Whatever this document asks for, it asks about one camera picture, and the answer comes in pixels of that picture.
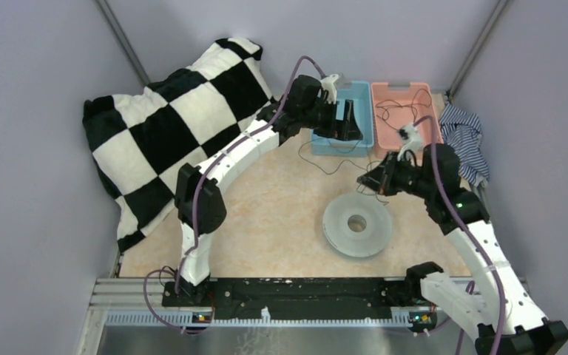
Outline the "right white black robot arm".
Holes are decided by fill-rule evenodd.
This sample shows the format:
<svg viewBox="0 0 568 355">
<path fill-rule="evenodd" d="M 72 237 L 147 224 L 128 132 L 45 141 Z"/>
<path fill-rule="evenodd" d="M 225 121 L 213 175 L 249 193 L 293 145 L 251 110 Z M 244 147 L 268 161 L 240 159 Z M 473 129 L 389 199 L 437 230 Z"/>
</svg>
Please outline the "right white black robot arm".
<svg viewBox="0 0 568 355">
<path fill-rule="evenodd" d="M 473 341 L 477 354 L 556 354 L 568 341 L 561 320 L 551 320 L 533 301 L 495 236 L 479 197 L 462 187 L 459 157 L 432 143 L 414 165 L 389 152 L 356 181 L 378 195 L 401 192 L 423 199 L 430 219 L 470 270 L 478 297 L 426 262 L 407 269 L 404 294 L 414 305 L 440 307 Z"/>
</svg>

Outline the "translucent white cable spool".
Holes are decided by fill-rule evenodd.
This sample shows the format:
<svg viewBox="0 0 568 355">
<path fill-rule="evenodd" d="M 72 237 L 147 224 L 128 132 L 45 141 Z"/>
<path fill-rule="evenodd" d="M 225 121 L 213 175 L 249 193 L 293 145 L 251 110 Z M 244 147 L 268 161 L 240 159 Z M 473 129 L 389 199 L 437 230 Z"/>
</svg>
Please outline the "translucent white cable spool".
<svg viewBox="0 0 568 355">
<path fill-rule="evenodd" d="M 325 208 L 322 233 L 340 254 L 366 259 L 388 246 L 393 236 L 393 219 L 374 197 L 347 193 Z"/>
</svg>

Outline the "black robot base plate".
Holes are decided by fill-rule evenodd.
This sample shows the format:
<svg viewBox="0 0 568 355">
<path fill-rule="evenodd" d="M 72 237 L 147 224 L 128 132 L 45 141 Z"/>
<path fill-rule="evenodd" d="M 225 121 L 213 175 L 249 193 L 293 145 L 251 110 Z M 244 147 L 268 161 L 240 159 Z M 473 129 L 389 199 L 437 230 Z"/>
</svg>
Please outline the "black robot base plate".
<svg viewBox="0 0 568 355">
<path fill-rule="evenodd" d="M 164 307 L 201 307 L 216 320 L 389 320 L 402 309 L 434 310 L 403 278 L 209 278 L 197 286 L 164 286 Z"/>
</svg>

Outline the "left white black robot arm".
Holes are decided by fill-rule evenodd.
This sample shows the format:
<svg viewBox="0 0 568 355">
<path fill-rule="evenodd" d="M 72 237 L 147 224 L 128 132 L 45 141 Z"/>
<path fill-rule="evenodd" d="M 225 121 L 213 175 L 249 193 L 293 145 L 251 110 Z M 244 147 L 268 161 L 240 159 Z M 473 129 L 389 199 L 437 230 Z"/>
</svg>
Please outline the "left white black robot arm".
<svg viewBox="0 0 568 355">
<path fill-rule="evenodd" d="M 262 155 L 302 129 L 338 141 L 362 138 L 353 101 L 337 97 L 339 90 L 349 85 L 341 74 L 321 79 L 299 75 L 280 99 L 260 109 L 249 127 L 219 152 L 196 166 L 186 163 L 180 167 L 175 207 L 183 234 L 183 256 L 175 272 L 174 294 L 193 306 L 205 301 L 212 237 L 227 215 L 223 193 Z"/>
</svg>

